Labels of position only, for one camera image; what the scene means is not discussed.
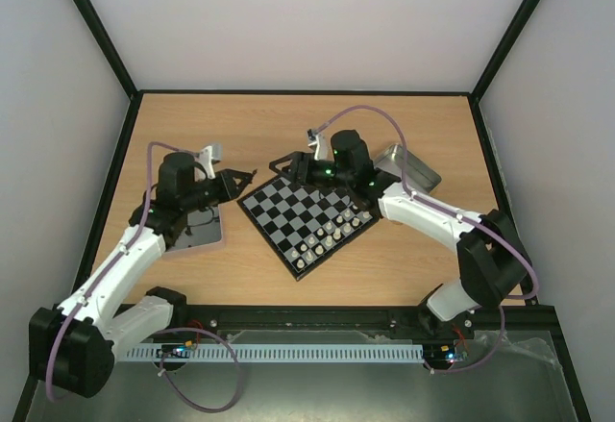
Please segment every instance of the black square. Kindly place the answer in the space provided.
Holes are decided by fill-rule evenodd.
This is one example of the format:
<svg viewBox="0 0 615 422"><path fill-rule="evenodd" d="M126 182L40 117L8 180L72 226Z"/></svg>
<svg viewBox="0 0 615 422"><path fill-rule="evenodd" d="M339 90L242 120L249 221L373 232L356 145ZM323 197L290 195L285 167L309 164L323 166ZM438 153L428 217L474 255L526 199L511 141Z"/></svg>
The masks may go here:
<svg viewBox="0 0 615 422"><path fill-rule="evenodd" d="M321 225L324 225L329 221L329 218L325 214L319 213L318 215L316 215L316 221Z"/></svg>
<svg viewBox="0 0 615 422"><path fill-rule="evenodd" d="M299 215L299 218L301 218L303 222L308 223L309 220L311 220L313 217L311 216L311 213L309 213L308 211L303 211Z"/></svg>
<svg viewBox="0 0 615 422"><path fill-rule="evenodd" d="M290 225L289 223L286 223L285 225L282 225L280 227L280 231L282 233L284 233L284 236L289 236L289 235L292 235L293 233L295 233L295 229L292 228L292 225Z"/></svg>
<svg viewBox="0 0 615 422"><path fill-rule="evenodd" d="M308 227L301 227L299 230L297 230L297 233L300 237L308 237L308 235L311 235L311 231Z"/></svg>
<svg viewBox="0 0 615 422"><path fill-rule="evenodd" d="M269 199L273 204L278 204L282 201L282 197L279 193L274 194L273 196L269 196Z"/></svg>
<svg viewBox="0 0 615 422"><path fill-rule="evenodd" d="M278 208L271 208L269 211L267 211L267 215L269 215L271 218L276 218L280 214L281 212L278 211Z"/></svg>
<svg viewBox="0 0 615 422"><path fill-rule="evenodd" d="M301 204L303 204L304 206L306 206L307 209L309 209L314 205L314 200L308 196L306 199L301 201Z"/></svg>
<svg viewBox="0 0 615 422"><path fill-rule="evenodd" d="M292 244L288 242L288 239L283 239L278 243L278 247L282 252L286 252L288 249L292 247Z"/></svg>
<svg viewBox="0 0 615 422"><path fill-rule="evenodd" d="M265 192L264 192L263 190L261 190L261 191L257 191L257 192L255 193L254 197L255 197L255 199L256 199L257 201L259 201L260 203L262 203L262 202L265 200L265 198L267 197L267 195L265 194Z"/></svg>
<svg viewBox="0 0 615 422"><path fill-rule="evenodd" d="M272 185L273 188L275 188L277 191L280 191L282 188L285 187L285 184L282 179L276 180Z"/></svg>
<svg viewBox="0 0 615 422"><path fill-rule="evenodd" d="M278 230L278 225L276 225L273 222L269 222L267 224L265 224L262 229L267 232L268 235L271 235L273 232L275 232L276 230Z"/></svg>
<svg viewBox="0 0 615 422"><path fill-rule="evenodd" d="M286 198L286 202L288 203L289 206L294 206L295 204L299 202L299 199L294 194L291 194L290 196Z"/></svg>
<svg viewBox="0 0 615 422"><path fill-rule="evenodd" d="M297 213L293 209L288 209L287 211L282 212L282 215L286 220L290 221L297 216Z"/></svg>
<svg viewBox="0 0 615 422"><path fill-rule="evenodd" d="M264 209L260 206L260 204L256 204L253 208L250 209L250 212L254 217L258 217L264 212Z"/></svg>

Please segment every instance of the black joint housing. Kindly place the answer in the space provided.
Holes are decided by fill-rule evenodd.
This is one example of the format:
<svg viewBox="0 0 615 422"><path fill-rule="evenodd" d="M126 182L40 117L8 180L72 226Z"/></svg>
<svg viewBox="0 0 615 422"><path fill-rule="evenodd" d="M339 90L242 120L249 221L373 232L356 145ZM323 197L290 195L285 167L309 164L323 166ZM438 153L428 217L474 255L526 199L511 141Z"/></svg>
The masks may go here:
<svg viewBox="0 0 615 422"><path fill-rule="evenodd" d="M503 212L492 210L480 223L531 263L514 225ZM463 235L456 247L461 285L483 307L497 307L528 273L507 249L479 229Z"/></svg>
<svg viewBox="0 0 615 422"><path fill-rule="evenodd" d="M129 219L129 225L138 225L143 215L143 205L133 211ZM173 247L178 237L188 223L188 216L181 208L167 208L161 206L158 200L150 203L150 210L145 220L145 227L151 228L156 235L164 237L166 248Z"/></svg>
<svg viewBox="0 0 615 422"><path fill-rule="evenodd" d="M418 305L417 321L421 326L421 329L423 329L425 334L427 334L429 337L436 337L438 335L438 332L442 329L442 321L440 321L438 317L435 316L435 314L433 314L427 306L427 301L430 299L433 293L441 286L442 284L438 285L436 289L427 294Z"/></svg>
<svg viewBox="0 0 615 422"><path fill-rule="evenodd" d="M349 184L360 183L374 171L367 144L355 130L339 131L331 137L333 158L338 171L350 172L344 177Z"/></svg>
<svg viewBox="0 0 615 422"><path fill-rule="evenodd" d="M400 182L401 179L389 172L380 169L375 170L376 173L368 178L369 182L349 189L348 194L359 209L368 211L372 215L381 218L382 212L378 205L378 200L382 198L387 188Z"/></svg>
<svg viewBox="0 0 615 422"><path fill-rule="evenodd" d="M65 316L60 310L38 309L28 326L30 375L44 381L51 347ZM90 398L105 385L115 358L112 343L106 341L91 319L73 319L61 340L53 373L55 386Z"/></svg>
<svg viewBox="0 0 615 422"><path fill-rule="evenodd" d="M169 153L158 170L156 200L162 205L173 206L181 196L194 186L194 168L197 162L188 153Z"/></svg>
<svg viewBox="0 0 615 422"><path fill-rule="evenodd" d="M185 323L187 323L188 306L185 295L176 290L171 290L160 286L152 287L145 293L145 295L160 297L160 299L166 300L173 306L173 315L171 316L169 328L181 328L185 325Z"/></svg>

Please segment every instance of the chessboard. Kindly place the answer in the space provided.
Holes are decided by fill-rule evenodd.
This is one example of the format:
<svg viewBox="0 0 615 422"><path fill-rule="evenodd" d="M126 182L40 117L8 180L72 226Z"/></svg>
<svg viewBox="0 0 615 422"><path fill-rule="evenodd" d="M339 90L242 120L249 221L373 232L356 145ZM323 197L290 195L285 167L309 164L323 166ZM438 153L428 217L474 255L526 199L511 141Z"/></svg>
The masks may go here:
<svg viewBox="0 0 615 422"><path fill-rule="evenodd" d="M299 186L280 176L238 204L297 281L378 221L341 189Z"/></svg>

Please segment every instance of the gray wall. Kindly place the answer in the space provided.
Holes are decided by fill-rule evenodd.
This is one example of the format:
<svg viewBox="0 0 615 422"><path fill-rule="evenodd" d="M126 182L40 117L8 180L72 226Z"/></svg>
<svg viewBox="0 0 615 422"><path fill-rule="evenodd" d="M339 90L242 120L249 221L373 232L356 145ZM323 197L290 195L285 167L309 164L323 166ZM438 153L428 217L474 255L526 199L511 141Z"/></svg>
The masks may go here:
<svg viewBox="0 0 615 422"><path fill-rule="evenodd" d="M596 421L615 400L615 1L543 0L482 108Z"/></svg>
<svg viewBox="0 0 615 422"><path fill-rule="evenodd" d="M141 88L470 90L521 0L92 0Z"/></svg>
<svg viewBox="0 0 615 422"><path fill-rule="evenodd" d="M0 0L0 420L68 294L128 100L71 0Z"/></svg>

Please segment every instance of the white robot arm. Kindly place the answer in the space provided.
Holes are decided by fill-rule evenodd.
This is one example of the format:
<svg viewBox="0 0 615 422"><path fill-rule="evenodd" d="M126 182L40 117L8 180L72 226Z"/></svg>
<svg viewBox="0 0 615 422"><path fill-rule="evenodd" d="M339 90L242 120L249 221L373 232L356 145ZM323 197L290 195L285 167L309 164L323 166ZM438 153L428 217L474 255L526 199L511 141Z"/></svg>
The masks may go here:
<svg viewBox="0 0 615 422"><path fill-rule="evenodd" d="M454 211L456 215L470 217L476 221L481 219L477 212L454 208L420 191L417 191L417 194L425 200ZM389 186L384 191L383 197L378 200L378 205L383 218L403 223L432 237L454 254L457 252L457 244L461 235L474 230L470 224L438 212L412 196L408 196L400 182ZM473 300L463 289L460 279L441 286L427 300L428 308L440 321L450 321L462 311L474 309L477 304L477 301Z"/></svg>
<svg viewBox="0 0 615 422"><path fill-rule="evenodd" d="M213 164L220 157L217 144L204 148L196 159L185 152L164 157L156 199L147 209L145 202L135 209L129 227L99 269L56 308L41 308L32 317L31 375L45 380L50 364L54 385L90 397L128 350L174 321L175 326L185 325L185 296L163 287L151 289L136 305L115 315L145 270L175 244L191 212L236 199L252 182L256 171L215 173ZM54 355L52 347L58 341Z"/></svg>

